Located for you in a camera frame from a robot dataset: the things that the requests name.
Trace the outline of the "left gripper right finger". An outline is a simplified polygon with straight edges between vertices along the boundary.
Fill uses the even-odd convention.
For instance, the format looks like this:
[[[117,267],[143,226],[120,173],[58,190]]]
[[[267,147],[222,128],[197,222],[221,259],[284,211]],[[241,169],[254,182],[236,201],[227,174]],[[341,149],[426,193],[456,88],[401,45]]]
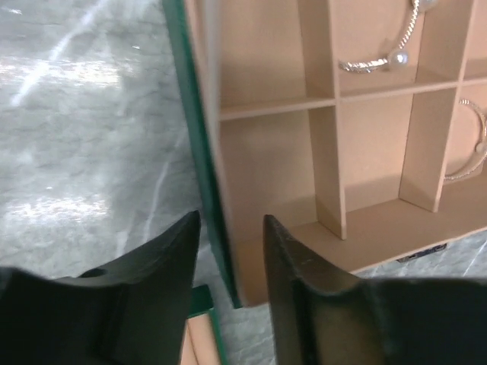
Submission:
[[[279,364],[484,364],[486,282],[362,279],[272,215],[263,251]]]

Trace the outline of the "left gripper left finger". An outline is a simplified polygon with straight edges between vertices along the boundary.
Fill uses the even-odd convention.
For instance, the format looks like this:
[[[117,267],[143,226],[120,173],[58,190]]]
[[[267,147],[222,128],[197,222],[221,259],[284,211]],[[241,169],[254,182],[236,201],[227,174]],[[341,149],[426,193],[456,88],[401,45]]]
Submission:
[[[199,248],[198,211],[82,275],[1,269],[3,364],[176,364]]]

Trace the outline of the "green jewelry tray insert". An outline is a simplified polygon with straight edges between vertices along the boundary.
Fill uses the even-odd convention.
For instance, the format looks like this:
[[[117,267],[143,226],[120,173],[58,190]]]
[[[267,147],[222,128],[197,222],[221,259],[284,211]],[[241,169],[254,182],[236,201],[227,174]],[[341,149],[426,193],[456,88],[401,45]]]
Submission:
[[[228,364],[216,308],[206,284],[194,287],[191,292],[180,364]]]

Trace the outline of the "green jewelry box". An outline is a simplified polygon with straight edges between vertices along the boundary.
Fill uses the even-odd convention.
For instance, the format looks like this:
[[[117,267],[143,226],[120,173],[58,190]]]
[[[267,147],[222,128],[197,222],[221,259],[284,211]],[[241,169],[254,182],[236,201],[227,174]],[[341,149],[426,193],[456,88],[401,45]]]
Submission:
[[[267,300],[263,218],[356,273],[486,228],[486,3],[436,1],[402,68],[351,74],[339,1],[165,1],[208,235],[235,307]]]

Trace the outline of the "silver pearl bangle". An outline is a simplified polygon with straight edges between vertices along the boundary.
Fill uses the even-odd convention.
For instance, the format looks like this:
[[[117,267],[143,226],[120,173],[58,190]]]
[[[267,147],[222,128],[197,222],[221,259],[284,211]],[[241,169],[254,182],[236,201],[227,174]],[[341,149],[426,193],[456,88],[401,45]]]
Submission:
[[[444,176],[445,182],[456,181],[471,176],[482,166],[486,159],[486,114],[479,105],[471,100],[462,98],[459,100],[459,104],[470,108],[476,114],[480,124],[479,137],[477,138],[473,153],[469,160],[456,172],[446,174]]]
[[[343,50],[338,67],[351,74],[402,68],[421,16],[436,1],[339,1],[339,35]]]

